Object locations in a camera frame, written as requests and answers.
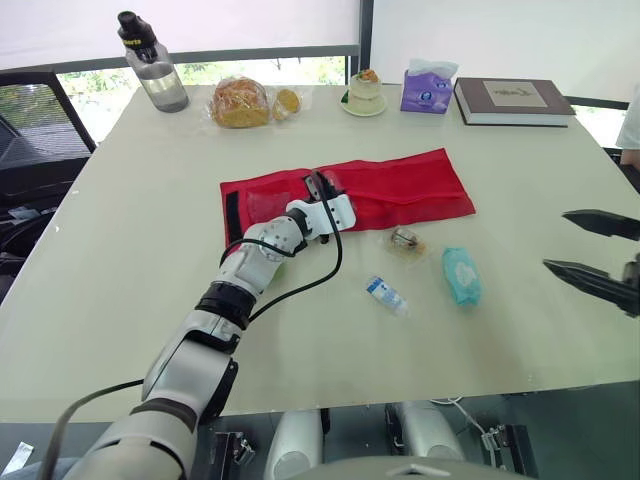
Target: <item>white wall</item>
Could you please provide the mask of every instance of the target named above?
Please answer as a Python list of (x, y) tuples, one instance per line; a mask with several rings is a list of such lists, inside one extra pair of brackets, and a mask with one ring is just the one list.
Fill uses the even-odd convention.
[(375, 0), (371, 67), (409, 59), (460, 76), (545, 78), (565, 95), (629, 101), (640, 83), (640, 0)]

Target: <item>small plate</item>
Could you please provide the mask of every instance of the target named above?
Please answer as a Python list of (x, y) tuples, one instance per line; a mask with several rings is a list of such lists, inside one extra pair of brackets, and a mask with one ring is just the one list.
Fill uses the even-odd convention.
[(387, 108), (387, 99), (384, 97), (384, 95), (380, 95), (380, 97), (382, 98), (382, 106), (380, 107), (379, 110), (376, 110), (375, 112), (371, 112), (371, 113), (362, 113), (356, 110), (352, 110), (351, 108), (349, 108), (348, 103), (340, 102), (340, 105), (342, 106), (345, 112), (350, 113), (351, 115), (355, 115), (356, 117), (375, 117), (376, 115), (380, 115)]

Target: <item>brown book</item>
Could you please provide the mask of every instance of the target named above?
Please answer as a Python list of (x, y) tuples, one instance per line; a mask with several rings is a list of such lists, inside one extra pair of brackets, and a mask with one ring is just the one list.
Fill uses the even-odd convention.
[(454, 91), (467, 125), (566, 127), (575, 115), (551, 80), (458, 78)]

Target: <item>wet wipes package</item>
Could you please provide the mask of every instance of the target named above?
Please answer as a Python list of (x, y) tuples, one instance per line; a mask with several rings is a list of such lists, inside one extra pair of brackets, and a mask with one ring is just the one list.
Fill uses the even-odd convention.
[(477, 305), (482, 297), (480, 275), (466, 248), (447, 248), (442, 254), (444, 276), (458, 305)]

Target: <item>small bottle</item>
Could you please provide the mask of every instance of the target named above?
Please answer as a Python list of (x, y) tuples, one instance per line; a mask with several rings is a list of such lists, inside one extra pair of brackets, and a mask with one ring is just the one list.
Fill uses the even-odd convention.
[(367, 292), (380, 303), (398, 315), (409, 313), (409, 304), (398, 292), (385, 283), (380, 277), (373, 276), (367, 282)]
[(151, 25), (133, 12), (118, 15), (127, 63), (140, 79), (142, 87), (158, 110), (179, 112), (189, 97), (176, 73), (167, 49), (158, 43)]

